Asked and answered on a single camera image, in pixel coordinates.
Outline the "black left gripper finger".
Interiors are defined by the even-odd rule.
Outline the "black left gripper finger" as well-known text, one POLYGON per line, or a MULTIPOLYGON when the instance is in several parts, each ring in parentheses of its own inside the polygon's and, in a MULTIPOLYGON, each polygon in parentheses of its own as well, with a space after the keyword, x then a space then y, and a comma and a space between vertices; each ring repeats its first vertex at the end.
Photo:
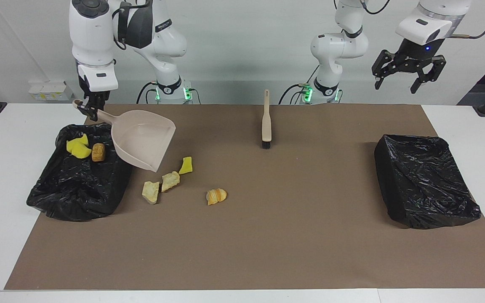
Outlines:
POLYGON ((420 60, 415 64, 415 71, 418 77, 411 86, 410 92, 415 94, 422 84, 436 81, 446 65, 444 57, 432 57, 431 59, 420 60), (431 65, 431 69, 424 73, 424 67, 431 65))
POLYGON ((388 50, 381 50, 381 53, 373 63, 372 75, 375 77, 376 90, 379 90, 386 77, 395 74, 398 71, 396 67, 396 57, 396 53, 391 53, 388 50))

